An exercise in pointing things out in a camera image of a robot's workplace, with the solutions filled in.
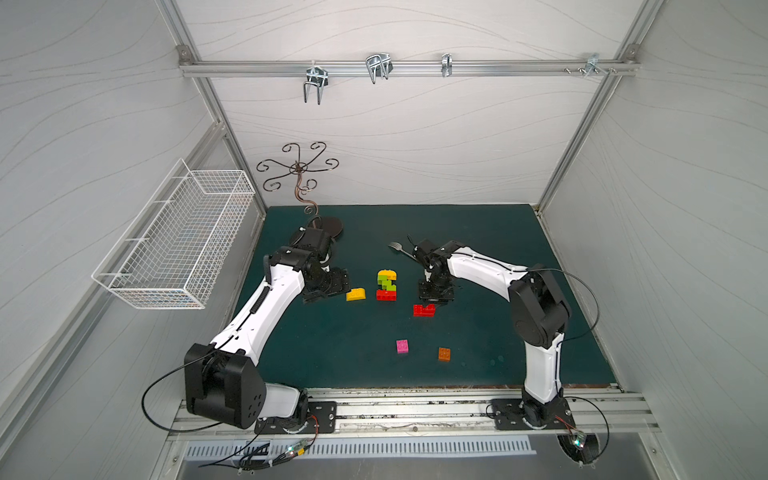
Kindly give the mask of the long red brick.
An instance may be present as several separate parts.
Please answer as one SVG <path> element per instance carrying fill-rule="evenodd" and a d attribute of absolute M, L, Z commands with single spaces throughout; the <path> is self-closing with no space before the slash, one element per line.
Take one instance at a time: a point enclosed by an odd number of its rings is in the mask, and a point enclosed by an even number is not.
<path fill-rule="evenodd" d="M 434 304 L 427 305 L 414 305 L 413 316 L 418 318 L 432 318 L 436 314 L 436 306 Z"/>

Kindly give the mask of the small red brick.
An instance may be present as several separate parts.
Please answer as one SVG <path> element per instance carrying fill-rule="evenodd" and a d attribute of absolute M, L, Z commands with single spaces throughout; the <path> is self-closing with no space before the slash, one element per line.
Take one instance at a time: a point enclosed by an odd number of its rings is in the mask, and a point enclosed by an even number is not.
<path fill-rule="evenodd" d="M 396 301 L 397 292 L 379 289 L 376 291 L 376 300 L 377 301 Z"/>

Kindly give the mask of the orange brick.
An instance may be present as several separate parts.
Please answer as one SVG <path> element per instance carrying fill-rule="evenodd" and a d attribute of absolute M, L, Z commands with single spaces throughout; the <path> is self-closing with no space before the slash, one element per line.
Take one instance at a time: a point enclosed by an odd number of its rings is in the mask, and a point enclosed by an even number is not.
<path fill-rule="evenodd" d="M 438 360 L 440 362 L 449 362 L 451 360 L 451 350 L 449 348 L 439 347 Z"/>

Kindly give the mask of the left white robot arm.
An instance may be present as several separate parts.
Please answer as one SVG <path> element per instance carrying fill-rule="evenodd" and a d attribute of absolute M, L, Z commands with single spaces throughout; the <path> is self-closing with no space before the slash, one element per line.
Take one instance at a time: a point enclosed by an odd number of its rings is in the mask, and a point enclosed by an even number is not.
<path fill-rule="evenodd" d="M 185 355 L 189 413 L 241 429 L 259 420 L 290 429 L 305 425 L 307 394 L 266 382 L 258 364 L 295 298 L 309 303 L 350 291 L 348 272 L 330 265 L 342 231 L 338 218 L 317 217 L 298 228 L 286 245 L 263 257 L 264 278 L 239 313 L 209 343 L 194 344 Z"/>

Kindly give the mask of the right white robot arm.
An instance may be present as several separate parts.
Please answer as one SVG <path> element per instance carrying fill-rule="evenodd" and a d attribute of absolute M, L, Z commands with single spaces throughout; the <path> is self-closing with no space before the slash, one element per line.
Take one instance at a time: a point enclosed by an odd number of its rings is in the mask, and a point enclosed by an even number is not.
<path fill-rule="evenodd" d="M 455 279 L 471 281 L 509 303 L 514 331 L 525 344 L 519 411 L 530 428 L 544 429 L 562 399 L 561 350 L 572 314 L 552 273 L 488 257 L 457 241 L 437 246 L 424 240 L 413 247 L 412 256 L 424 268 L 419 298 L 428 303 L 451 301 Z"/>

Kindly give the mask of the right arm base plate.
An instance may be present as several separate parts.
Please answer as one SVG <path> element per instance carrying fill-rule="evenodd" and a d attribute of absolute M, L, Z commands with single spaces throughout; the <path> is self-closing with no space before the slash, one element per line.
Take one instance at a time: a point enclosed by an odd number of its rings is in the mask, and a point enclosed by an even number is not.
<path fill-rule="evenodd" d="M 545 404 L 528 398 L 493 399 L 489 407 L 488 414 L 500 431 L 566 431 L 576 426 L 571 407 L 562 397 Z"/>

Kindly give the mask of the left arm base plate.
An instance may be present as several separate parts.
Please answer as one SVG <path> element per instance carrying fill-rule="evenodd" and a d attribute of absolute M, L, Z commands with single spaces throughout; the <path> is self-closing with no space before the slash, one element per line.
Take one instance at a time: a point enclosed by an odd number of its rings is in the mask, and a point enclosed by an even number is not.
<path fill-rule="evenodd" d="M 262 435 L 314 435 L 336 431 L 338 403 L 334 401 L 310 401 L 304 408 L 303 417 L 259 419 L 254 432 Z"/>

